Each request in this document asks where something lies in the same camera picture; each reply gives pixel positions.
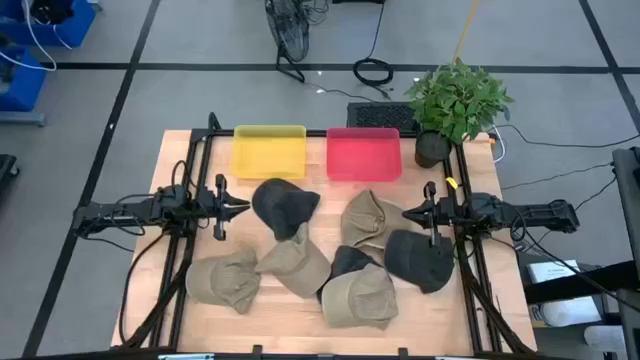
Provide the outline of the white booklet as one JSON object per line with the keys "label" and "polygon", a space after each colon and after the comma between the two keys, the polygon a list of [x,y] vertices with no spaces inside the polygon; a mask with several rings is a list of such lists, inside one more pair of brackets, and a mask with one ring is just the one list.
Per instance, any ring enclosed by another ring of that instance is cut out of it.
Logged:
{"label": "white booklet", "polygon": [[526,266],[533,283],[541,283],[561,277],[573,276],[580,272],[575,260],[567,260],[567,265],[559,261],[531,263]]}

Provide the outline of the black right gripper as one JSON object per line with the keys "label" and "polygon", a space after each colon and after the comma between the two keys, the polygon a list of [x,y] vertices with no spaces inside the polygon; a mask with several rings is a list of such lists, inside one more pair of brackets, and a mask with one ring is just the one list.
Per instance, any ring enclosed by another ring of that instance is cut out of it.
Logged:
{"label": "black right gripper", "polygon": [[431,230],[430,246],[433,248],[451,248],[451,239],[444,236],[440,226],[450,226],[456,216],[456,209],[450,197],[436,199],[436,184],[429,181],[424,188],[426,201],[417,207],[405,210],[402,216],[421,227]]}

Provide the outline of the yellow translucent plastic bin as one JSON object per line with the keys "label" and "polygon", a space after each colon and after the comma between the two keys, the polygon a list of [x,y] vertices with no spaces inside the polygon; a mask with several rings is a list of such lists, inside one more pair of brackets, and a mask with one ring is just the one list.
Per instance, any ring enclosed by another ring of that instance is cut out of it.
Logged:
{"label": "yellow translucent plastic bin", "polygon": [[231,172],[240,179],[301,179],[306,167],[302,125],[239,125],[234,129]]}

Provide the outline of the black plant pot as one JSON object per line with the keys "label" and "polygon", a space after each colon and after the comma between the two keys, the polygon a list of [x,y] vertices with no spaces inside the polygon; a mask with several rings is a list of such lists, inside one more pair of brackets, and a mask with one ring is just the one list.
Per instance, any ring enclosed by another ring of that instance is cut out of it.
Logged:
{"label": "black plant pot", "polygon": [[447,159],[451,152],[449,140],[437,131],[425,130],[416,137],[414,160],[423,168],[432,168]]}

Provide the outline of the khaki baseball cap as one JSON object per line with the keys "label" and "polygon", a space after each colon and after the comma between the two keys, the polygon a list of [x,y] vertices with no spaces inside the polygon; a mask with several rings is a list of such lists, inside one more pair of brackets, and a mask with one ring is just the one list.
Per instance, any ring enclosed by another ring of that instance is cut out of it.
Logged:
{"label": "khaki baseball cap", "polygon": [[391,232],[412,228],[402,212],[395,204],[377,197],[371,189],[361,191],[341,215],[342,244],[359,249],[382,264]]}
{"label": "khaki baseball cap", "polygon": [[390,276],[373,264],[331,279],[323,288],[321,306],[332,328],[385,329],[399,314]]}
{"label": "khaki baseball cap", "polygon": [[274,276],[301,298],[313,297],[331,275],[330,262],[311,240],[307,223],[302,223],[293,237],[278,242],[255,270]]}
{"label": "khaki baseball cap", "polygon": [[194,261],[186,273],[188,295],[199,303],[230,307],[246,314],[260,288],[253,249]]}

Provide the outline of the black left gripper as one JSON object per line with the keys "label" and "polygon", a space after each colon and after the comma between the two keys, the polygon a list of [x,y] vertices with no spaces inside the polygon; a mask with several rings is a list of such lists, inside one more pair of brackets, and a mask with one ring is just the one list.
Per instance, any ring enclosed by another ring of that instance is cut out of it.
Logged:
{"label": "black left gripper", "polygon": [[250,209],[250,202],[226,193],[227,180],[224,175],[215,175],[215,189],[204,186],[197,195],[198,217],[207,221],[214,220],[213,236],[216,240],[226,239],[224,222]]}

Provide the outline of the green leafy potted plant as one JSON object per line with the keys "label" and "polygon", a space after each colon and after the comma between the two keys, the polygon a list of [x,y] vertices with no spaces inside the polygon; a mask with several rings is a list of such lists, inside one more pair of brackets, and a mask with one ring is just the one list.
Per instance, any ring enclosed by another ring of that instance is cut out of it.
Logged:
{"label": "green leafy potted plant", "polygon": [[509,117],[514,102],[502,80],[460,60],[415,79],[405,95],[421,129],[455,144],[492,128],[500,113]]}

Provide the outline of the red translucent plastic bin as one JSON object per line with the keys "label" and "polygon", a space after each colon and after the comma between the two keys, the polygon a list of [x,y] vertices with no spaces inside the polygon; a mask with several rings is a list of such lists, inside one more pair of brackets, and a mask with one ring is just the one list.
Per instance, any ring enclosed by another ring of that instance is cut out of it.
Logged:
{"label": "red translucent plastic bin", "polygon": [[326,172],[332,181],[392,182],[403,171],[395,128],[330,128]]}

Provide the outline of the black floor fan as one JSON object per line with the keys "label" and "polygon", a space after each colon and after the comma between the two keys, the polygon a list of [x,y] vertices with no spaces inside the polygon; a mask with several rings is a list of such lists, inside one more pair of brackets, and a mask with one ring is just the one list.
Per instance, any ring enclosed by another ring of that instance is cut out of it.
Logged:
{"label": "black floor fan", "polygon": [[309,51],[309,22],[301,0],[265,0],[265,14],[277,47],[275,67],[299,83],[305,76],[297,63]]}

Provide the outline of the blue cart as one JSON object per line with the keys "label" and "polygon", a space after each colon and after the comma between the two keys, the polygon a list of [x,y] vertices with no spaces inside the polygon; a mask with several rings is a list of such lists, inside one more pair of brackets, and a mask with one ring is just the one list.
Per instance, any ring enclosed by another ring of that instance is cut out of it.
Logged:
{"label": "blue cart", "polygon": [[74,48],[95,16],[87,0],[0,0],[0,34],[20,45]]}
{"label": "blue cart", "polygon": [[45,126],[34,107],[46,71],[24,47],[0,47],[0,124]]}

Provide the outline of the black floor vent grate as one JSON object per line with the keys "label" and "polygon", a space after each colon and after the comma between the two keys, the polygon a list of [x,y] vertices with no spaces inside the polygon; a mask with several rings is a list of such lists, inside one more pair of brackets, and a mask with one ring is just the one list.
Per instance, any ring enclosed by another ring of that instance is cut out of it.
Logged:
{"label": "black floor vent grate", "polygon": [[347,105],[348,127],[397,128],[415,132],[418,124],[408,102],[352,102]]}

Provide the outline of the black baseball cap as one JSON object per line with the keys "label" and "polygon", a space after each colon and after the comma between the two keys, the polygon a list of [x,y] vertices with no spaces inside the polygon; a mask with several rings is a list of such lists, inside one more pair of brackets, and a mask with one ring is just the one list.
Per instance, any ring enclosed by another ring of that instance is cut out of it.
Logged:
{"label": "black baseball cap", "polygon": [[384,267],[389,273],[416,285],[423,294],[439,291],[454,269],[453,243],[448,237],[432,237],[409,231],[390,233],[384,250]]}
{"label": "black baseball cap", "polygon": [[316,292],[318,302],[322,303],[324,287],[330,280],[346,273],[362,270],[368,264],[380,267],[380,264],[373,257],[360,249],[347,245],[340,245],[335,252],[333,262],[331,263],[329,278]]}
{"label": "black baseball cap", "polygon": [[300,225],[311,219],[319,201],[318,193],[280,178],[260,184],[251,200],[254,212],[273,231],[277,241],[293,237]]}

